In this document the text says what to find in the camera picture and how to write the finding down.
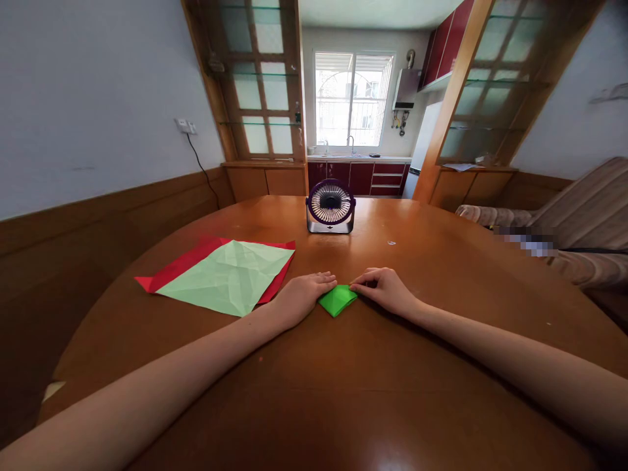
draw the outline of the striped sofa cushion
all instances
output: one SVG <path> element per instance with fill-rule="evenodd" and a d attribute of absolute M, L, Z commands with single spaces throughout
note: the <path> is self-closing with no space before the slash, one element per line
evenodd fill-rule
<path fill-rule="evenodd" d="M 582 289 L 628 287 L 628 255 L 559 251 L 546 262 Z"/>
<path fill-rule="evenodd" d="M 527 223 L 559 249 L 628 251 L 628 158 L 615 157 L 573 182 Z"/>
<path fill-rule="evenodd" d="M 460 217 L 480 226 L 526 226 L 534 211 L 523 209 L 492 208 L 487 206 L 460 205 L 456 210 Z"/>

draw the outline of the green origami piece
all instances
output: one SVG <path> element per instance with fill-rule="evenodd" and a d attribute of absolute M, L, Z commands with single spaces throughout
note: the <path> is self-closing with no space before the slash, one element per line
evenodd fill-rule
<path fill-rule="evenodd" d="M 231 241 L 156 292 L 238 317 L 249 314 L 293 250 Z"/>
<path fill-rule="evenodd" d="M 349 289 L 349 285 L 338 285 L 319 299 L 319 304 L 332 315 L 338 316 L 342 310 L 355 301 L 358 295 Z"/>

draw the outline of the folded paper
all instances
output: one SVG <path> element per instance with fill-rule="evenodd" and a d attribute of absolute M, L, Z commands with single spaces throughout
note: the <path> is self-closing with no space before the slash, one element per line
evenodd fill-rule
<path fill-rule="evenodd" d="M 151 293 L 242 317 L 277 293 L 294 242 L 251 243 L 213 237 L 154 277 L 136 277 Z"/>
<path fill-rule="evenodd" d="M 319 299 L 319 304 L 332 315 L 338 316 L 345 307 L 355 301 L 358 295 L 349 289 L 349 285 L 338 285 Z"/>

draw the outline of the round wooden table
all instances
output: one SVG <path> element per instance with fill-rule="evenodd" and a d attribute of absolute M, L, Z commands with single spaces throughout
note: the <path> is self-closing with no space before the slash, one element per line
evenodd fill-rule
<path fill-rule="evenodd" d="M 304 199 L 265 196 L 203 217 L 136 260 L 91 309 L 57 367 L 46 419 L 235 317 L 150 295 L 152 275 L 203 236 L 296 240 L 286 280 L 340 284 L 394 268 L 422 300 L 628 377 L 628 340 L 577 288 L 490 231 L 411 200 L 358 199 L 349 235 L 309 234 Z M 591 452 L 485 368 L 358 299 L 238 364 L 131 469 L 591 470 Z"/>

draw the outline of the water heater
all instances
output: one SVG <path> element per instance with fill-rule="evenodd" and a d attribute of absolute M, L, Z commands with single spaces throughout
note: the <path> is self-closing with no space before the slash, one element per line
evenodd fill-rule
<path fill-rule="evenodd" d="M 414 108 L 414 100 L 419 89 L 420 69 L 401 69 L 397 77 L 397 87 L 392 101 L 393 110 L 410 110 Z"/>

